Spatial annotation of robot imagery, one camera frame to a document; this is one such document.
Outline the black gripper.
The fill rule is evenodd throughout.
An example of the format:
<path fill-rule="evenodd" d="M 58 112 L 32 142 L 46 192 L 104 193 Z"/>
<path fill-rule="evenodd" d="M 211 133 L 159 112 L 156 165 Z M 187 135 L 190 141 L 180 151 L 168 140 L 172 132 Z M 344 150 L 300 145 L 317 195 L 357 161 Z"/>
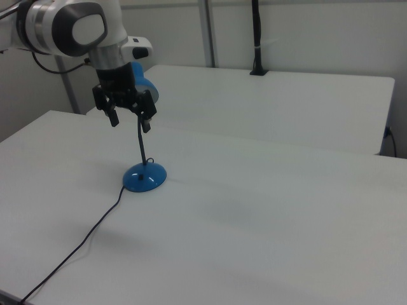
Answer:
<path fill-rule="evenodd" d="M 96 108 L 109 118 L 111 126 L 119 124 L 115 107 L 129 108 L 141 120 L 143 132 L 148 133 L 151 129 L 150 121 L 157 110 L 149 90 L 135 89 L 132 64 L 127 63 L 110 70 L 99 69 L 96 72 L 99 85 L 92 88 L 93 99 Z"/>

